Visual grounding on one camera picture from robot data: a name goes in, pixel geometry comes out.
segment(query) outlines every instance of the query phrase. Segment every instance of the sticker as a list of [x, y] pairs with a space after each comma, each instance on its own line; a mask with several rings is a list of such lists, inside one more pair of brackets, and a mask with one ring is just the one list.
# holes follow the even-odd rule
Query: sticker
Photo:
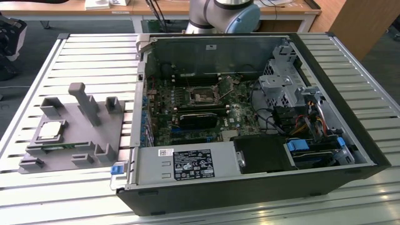
[[217, 45], [205, 45], [205, 50], [217, 50]]
[[210, 150], [173, 152], [174, 180], [214, 177]]
[[126, 12], [126, 11], [111, 11], [110, 13], [111, 14], [129, 14], [129, 12]]
[[158, 156], [171, 156], [173, 149], [158, 149]]

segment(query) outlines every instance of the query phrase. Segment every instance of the motherboard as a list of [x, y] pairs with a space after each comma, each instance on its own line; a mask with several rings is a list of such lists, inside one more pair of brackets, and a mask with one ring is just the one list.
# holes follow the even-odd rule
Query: motherboard
[[249, 104], [253, 80], [239, 75], [209, 75], [198, 79], [181, 74], [147, 79], [153, 145], [229, 141], [259, 133]]

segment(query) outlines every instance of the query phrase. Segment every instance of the desk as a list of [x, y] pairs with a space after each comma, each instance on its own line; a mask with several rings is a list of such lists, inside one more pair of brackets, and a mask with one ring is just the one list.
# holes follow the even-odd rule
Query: desk
[[[277, 20], [301, 21], [298, 32], [307, 32], [321, 10], [310, 9], [303, 0], [294, 0], [295, 6], [277, 8]], [[158, 0], [165, 19], [187, 20], [189, 3]], [[141, 21], [155, 20], [143, 0], [130, 0], [127, 6], [110, 6], [109, 9], [83, 9], [83, 0], [69, 0], [62, 4], [29, 2], [0, 2], [1, 13], [25, 21], [62, 20], [131, 20], [135, 33], [142, 33]], [[261, 20], [274, 20], [274, 8], [261, 8]]]
[[[285, 8], [275, 8], [277, 18], [273, 7], [262, 7], [259, 20], [299, 20], [301, 24], [297, 32], [307, 32], [315, 15], [321, 13], [319, 9], [311, 9], [303, 0], [294, 0], [295, 5]], [[167, 20], [187, 20], [189, 19], [189, 2], [178, 2], [170, 0], [158, 0], [158, 5]], [[135, 33], [142, 33], [141, 21], [155, 20], [150, 9], [146, 6], [145, 0], [134, 0], [131, 22]]]
[[0, 2], [0, 12], [25, 21], [130, 20], [133, 2], [130, 0], [127, 6], [110, 6], [107, 9], [87, 11], [83, 0], [69, 0], [61, 4]]

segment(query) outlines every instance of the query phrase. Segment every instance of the motherboard chip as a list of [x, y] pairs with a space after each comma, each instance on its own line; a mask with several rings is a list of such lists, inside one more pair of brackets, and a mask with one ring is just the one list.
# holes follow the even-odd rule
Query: motherboard chip
[[221, 135], [222, 135], [223, 142], [227, 142], [231, 137], [235, 137], [238, 135], [238, 132], [237, 130], [223, 130], [221, 132]]

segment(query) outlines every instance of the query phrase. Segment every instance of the green circuit board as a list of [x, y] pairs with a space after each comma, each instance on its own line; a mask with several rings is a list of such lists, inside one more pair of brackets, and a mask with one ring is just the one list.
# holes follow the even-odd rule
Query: green circuit board
[[[223, 76], [213, 87], [189, 86], [174, 87], [167, 80], [153, 80], [149, 82], [150, 116], [153, 123], [154, 146], [167, 146], [179, 143], [190, 143], [190, 140], [199, 143], [221, 142], [221, 132], [235, 130], [237, 135], [253, 135], [259, 133], [259, 125], [247, 103], [249, 86], [253, 81], [239, 82], [234, 76]], [[207, 101], [226, 106], [227, 116], [218, 117], [213, 128], [181, 131], [175, 125], [177, 114], [173, 111], [175, 106], [197, 104], [190, 101], [187, 90], [202, 90], [199, 95]], [[218, 99], [210, 100], [206, 93], [214, 91]]]

